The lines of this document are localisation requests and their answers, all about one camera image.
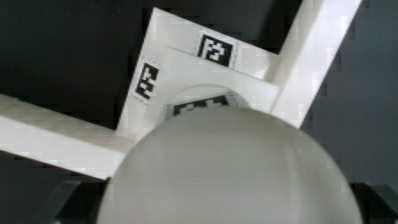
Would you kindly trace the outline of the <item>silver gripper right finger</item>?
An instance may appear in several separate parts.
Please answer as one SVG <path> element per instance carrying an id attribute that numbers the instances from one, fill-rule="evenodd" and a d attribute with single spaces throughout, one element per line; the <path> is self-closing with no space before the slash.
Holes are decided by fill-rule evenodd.
<path id="1" fill-rule="evenodd" d="M 364 224 L 398 224 L 398 193 L 387 185 L 354 183 Z"/>

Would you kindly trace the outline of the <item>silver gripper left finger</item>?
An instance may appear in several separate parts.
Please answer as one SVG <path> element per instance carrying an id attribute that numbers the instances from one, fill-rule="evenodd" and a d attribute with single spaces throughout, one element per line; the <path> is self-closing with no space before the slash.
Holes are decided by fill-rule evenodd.
<path id="1" fill-rule="evenodd" d="M 39 207 L 34 224 L 96 224 L 107 185 L 108 181 L 64 181 Z"/>

